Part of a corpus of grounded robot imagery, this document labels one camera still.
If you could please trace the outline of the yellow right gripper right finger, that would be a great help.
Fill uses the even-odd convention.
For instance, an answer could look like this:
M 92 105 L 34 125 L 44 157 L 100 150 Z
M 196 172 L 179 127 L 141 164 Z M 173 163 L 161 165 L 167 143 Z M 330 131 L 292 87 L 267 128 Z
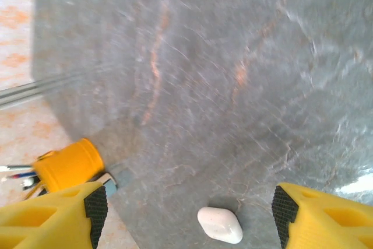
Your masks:
M 272 213 L 282 248 L 372 248 L 372 207 L 291 183 Z

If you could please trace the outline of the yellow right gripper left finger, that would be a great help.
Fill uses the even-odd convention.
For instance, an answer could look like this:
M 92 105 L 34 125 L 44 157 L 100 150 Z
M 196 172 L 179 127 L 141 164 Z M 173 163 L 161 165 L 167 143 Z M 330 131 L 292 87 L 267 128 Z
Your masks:
M 105 186 L 89 182 L 1 208 L 1 248 L 97 248 Z

